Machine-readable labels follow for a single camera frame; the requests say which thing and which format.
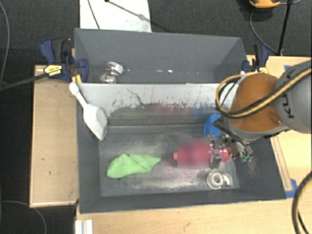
green cloth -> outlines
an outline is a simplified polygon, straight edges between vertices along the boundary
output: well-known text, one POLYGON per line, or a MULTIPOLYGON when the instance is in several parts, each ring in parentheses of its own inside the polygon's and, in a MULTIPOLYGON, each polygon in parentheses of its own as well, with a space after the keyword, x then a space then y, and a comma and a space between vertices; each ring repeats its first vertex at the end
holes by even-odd
POLYGON ((121 178, 131 174, 147 173, 158 162, 160 158, 156 156, 122 154, 109 164, 107 176, 121 178))

white plastic scoop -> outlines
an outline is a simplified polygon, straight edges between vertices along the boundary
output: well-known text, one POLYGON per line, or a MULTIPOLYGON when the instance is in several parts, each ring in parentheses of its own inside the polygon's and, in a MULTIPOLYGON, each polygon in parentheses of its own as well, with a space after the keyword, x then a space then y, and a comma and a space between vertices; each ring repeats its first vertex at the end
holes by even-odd
POLYGON ((107 119, 102 108, 92 104, 88 104, 80 93, 79 87, 76 83, 71 82, 69 90, 83 107, 83 119, 93 134, 99 139, 103 140, 107 131, 107 119))

gray cylinder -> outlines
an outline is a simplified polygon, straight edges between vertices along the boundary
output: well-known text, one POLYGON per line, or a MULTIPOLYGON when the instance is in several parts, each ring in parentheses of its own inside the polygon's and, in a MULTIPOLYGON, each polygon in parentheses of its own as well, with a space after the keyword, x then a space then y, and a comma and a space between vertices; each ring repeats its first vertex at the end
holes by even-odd
MULTIPOLYGON (((289 68, 279 79, 276 88, 307 68, 308 63, 289 68)), ((278 115, 290 129, 311 133, 311 74, 278 98, 275 106, 278 115)))

blue object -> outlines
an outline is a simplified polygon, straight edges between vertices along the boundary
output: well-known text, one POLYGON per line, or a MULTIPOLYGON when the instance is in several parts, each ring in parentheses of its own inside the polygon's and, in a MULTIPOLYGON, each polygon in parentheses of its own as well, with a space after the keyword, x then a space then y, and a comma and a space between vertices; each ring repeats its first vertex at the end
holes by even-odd
POLYGON ((262 55, 261 55, 261 67, 265 67, 267 60, 269 59, 269 49, 266 45, 262 45, 262 55))
MULTIPOLYGON (((63 81, 71 82, 72 75, 69 73, 70 67, 67 67, 67 65, 71 66, 74 64, 75 59, 69 51, 63 50, 63 43, 64 40, 58 39, 53 41, 51 38, 48 38, 40 44, 40 51, 43 57, 47 59, 49 65, 57 63, 62 66, 60 74, 53 75, 52 77, 47 75, 47 77, 58 78, 63 81), (67 60, 67 63, 63 63, 64 61, 62 62, 62 59, 64 58, 67 60)), ((85 58, 79 59, 78 64, 80 68, 81 81, 86 82, 89 76, 89 66, 87 60, 85 58)))
POLYGON ((251 72, 250 63, 248 60, 243 61, 242 71, 244 71, 244 73, 251 72))
POLYGON ((292 191, 286 191, 285 194, 286 194, 286 198, 293 198, 294 194, 296 193, 297 191, 297 183, 296 183, 296 180, 292 179, 291 178, 291 182, 292 182, 292 191))
POLYGON ((213 126, 213 123, 220 118, 221 115, 213 114, 209 116, 208 120, 206 120, 204 124, 204 135, 214 134, 216 138, 221 135, 220 129, 213 126))
POLYGON ((249 73, 253 71, 259 72, 261 67, 265 67, 267 60, 269 59, 269 49, 266 45, 262 45, 261 51, 259 51, 259 47, 257 44, 254 45, 255 51, 255 59, 253 59, 253 64, 250 65, 249 61, 243 61, 242 71, 244 73, 249 73))

wooden board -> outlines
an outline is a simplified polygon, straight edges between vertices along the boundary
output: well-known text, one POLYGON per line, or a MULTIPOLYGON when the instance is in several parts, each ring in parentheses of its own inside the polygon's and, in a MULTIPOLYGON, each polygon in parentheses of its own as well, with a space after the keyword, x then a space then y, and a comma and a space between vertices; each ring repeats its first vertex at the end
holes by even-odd
MULTIPOLYGON (((284 65, 309 59, 270 57, 267 67, 279 77, 284 65)), ((42 67, 36 66, 36 75, 40 73, 42 67)), ((30 206, 72 205, 78 199, 75 99, 68 83, 43 79, 35 83, 33 104, 30 206)), ((280 160, 285 160, 281 166, 299 182, 311 170, 311 135, 282 133, 273 141, 273 146, 278 145, 283 150, 280 160)), ((306 223, 312 223, 309 197, 311 192, 305 193, 300 204, 306 223)), ((288 199, 105 214, 78 212, 77 219, 93 219, 95 234, 293 233, 291 203, 288 199)))
MULTIPOLYGON (((35 74, 44 66, 36 66, 35 74)), ((33 137, 30 207, 73 205, 78 199, 76 99, 68 83, 36 81, 33 97, 33 137)))

